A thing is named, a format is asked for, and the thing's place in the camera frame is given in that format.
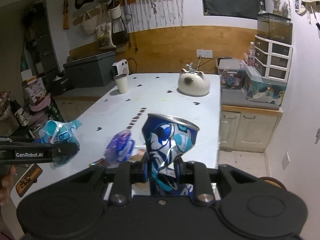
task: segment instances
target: fish tank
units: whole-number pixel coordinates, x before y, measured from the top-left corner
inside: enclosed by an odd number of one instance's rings
[[[291,19],[272,13],[258,15],[258,36],[291,45]]]

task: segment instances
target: plastic bottle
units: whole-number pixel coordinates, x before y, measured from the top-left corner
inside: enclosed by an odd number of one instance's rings
[[[248,50],[248,66],[254,66],[254,57],[255,57],[256,50],[254,48],[254,42],[250,42],[250,47]]]

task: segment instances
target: photo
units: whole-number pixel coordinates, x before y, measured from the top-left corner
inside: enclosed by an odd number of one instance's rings
[[[294,0],[294,9],[296,11],[299,11],[299,9],[300,9],[300,1],[299,0]]]

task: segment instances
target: blue can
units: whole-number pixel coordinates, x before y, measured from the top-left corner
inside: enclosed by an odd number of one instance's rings
[[[168,166],[196,144],[199,127],[195,124],[164,114],[148,114],[142,127],[148,154],[148,177],[152,195],[186,195],[189,185],[177,185],[175,174]]]

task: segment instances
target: cat-shaped kettle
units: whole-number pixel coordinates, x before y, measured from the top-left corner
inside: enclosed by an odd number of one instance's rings
[[[189,70],[184,68],[180,72],[178,88],[180,92],[190,96],[201,97],[205,96],[210,91],[210,82],[206,78],[205,74],[202,71],[196,71],[192,69],[191,64],[187,64],[186,67]]]

